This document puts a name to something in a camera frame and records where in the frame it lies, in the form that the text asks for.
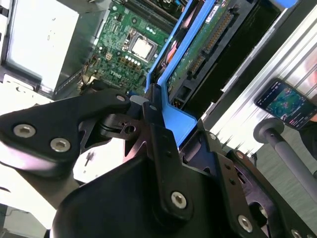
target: cpu socket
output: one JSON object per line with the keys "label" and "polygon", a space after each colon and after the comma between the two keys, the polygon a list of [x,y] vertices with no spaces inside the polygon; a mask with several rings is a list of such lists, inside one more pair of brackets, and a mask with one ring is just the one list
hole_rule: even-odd
{"label": "cpu socket", "polygon": [[158,45],[155,42],[149,40],[134,28],[131,28],[124,41],[122,50],[148,63],[155,55],[157,48]]}

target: silver screw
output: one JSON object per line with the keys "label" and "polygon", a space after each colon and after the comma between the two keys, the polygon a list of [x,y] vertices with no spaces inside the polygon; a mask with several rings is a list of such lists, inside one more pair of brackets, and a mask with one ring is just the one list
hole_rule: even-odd
{"label": "silver screw", "polygon": [[210,137],[211,137],[213,140],[217,140],[217,137],[216,137],[214,134],[212,134],[212,133],[210,133]]}
{"label": "silver screw", "polygon": [[125,98],[124,98],[124,97],[122,97],[122,96],[120,96],[120,95],[117,95],[117,99],[118,99],[118,100],[120,100],[120,101],[122,101],[122,102],[124,102],[124,101],[125,101]]}
{"label": "silver screw", "polygon": [[302,238],[301,234],[299,234],[297,230],[292,229],[291,232],[294,238]]}
{"label": "silver screw", "polygon": [[243,158],[244,158],[244,155],[243,155],[241,152],[239,152],[239,151],[236,152],[236,155],[237,155],[240,159],[243,159]]}
{"label": "silver screw", "polygon": [[55,138],[51,141],[51,148],[56,152],[66,152],[70,149],[70,143],[64,138]]}
{"label": "silver screw", "polygon": [[157,110],[157,108],[156,108],[156,107],[154,107],[153,105],[150,105],[150,108],[151,108],[152,110],[154,110],[154,111],[156,111],[156,110]]}
{"label": "silver screw", "polygon": [[22,138],[29,138],[35,135],[36,130],[34,127],[28,124],[20,124],[17,125],[14,129],[13,132],[16,136],[22,137]]}
{"label": "silver screw", "polygon": [[238,222],[240,224],[240,226],[246,230],[247,232],[251,233],[253,230],[252,224],[251,222],[248,220],[248,218],[246,218],[243,215],[239,215],[238,217]]}
{"label": "silver screw", "polygon": [[186,198],[180,192],[173,192],[171,199],[172,203],[179,209],[184,209],[187,205]]}

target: blue plastic bracket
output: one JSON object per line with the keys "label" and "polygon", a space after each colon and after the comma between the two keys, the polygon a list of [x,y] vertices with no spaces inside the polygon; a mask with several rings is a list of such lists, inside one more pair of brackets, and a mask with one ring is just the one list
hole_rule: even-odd
{"label": "blue plastic bracket", "polygon": [[[204,23],[206,17],[208,16],[209,12],[211,11],[212,6],[214,5],[215,0],[206,0],[204,3],[202,9],[200,10],[198,16],[195,18],[192,26],[188,30],[185,38],[183,39],[182,43],[178,47],[178,50],[176,51],[174,57],[172,58],[171,62],[165,69],[164,73],[158,80],[158,85],[161,86],[161,91],[162,91],[162,113],[163,113],[163,118],[165,122],[166,128],[170,129],[173,131],[175,141],[177,146],[179,146],[184,139],[188,136],[188,134],[192,131],[192,129],[195,127],[197,120],[181,111],[180,109],[172,106],[169,103],[168,100],[168,92],[167,92],[167,80],[170,78],[174,70],[176,69],[178,63],[184,56],[185,52],[187,51],[188,47],[190,46],[191,42],[195,38],[196,34],[198,33],[200,27]],[[169,43],[173,39],[173,36],[176,32],[176,30],[179,28],[181,22],[183,21],[186,12],[188,11],[190,4],[192,3],[192,0],[188,2],[186,5],[186,8],[184,12],[182,13],[181,17],[179,18],[175,28],[173,29],[171,35],[169,36],[166,44],[164,45],[163,49],[161,50],[161,53],[159,54],[157,60],[153,64],[149,74],[147,75],[147,86],[146,90],[148,90],[150,86],[150,75],[159,63],[159,60],[163,56],[163,53],[167,49]]]}
{"label": "blue plastic bracket", "polygon": [[297,3],[297,0],[276,0],[276,2],[285,8],[290,8]]}

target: white sticker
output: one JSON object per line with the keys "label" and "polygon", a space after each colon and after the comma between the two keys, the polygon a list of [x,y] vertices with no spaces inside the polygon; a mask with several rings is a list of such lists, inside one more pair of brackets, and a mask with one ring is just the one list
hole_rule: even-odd
{"label": "white sticker", "polygon": [[210,23],[211,19],[214,17],[214,15],[216,14],[219,7],[220,7],[220,5],[214,6],[214,8],[211,10],[209,16],[206,19],[206,23]]}

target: metal panel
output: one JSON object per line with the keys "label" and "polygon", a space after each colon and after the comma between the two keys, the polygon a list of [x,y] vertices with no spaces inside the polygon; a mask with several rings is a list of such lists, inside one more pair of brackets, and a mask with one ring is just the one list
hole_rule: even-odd
{"label": "metal panel", "polygon": [[78,13],[55,0],[17,1],[7,63],[54,90],[77,19]]}
{"label": "metal panel", "polygon": [[317,6],[259,72],[244,92],[211,129],[220,141],[244,153],[255,153],[262,144],[253,139],[254,127],[270,115],[253,101],[274,77],[286,80],[309,98],[316,94]]}

